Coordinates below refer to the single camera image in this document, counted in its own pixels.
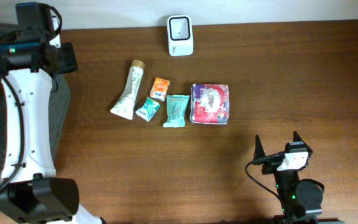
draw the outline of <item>cork lid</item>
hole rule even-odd
[[[144,63],[140,60],[133,60],[132,66],[136,66],[144,70]]]

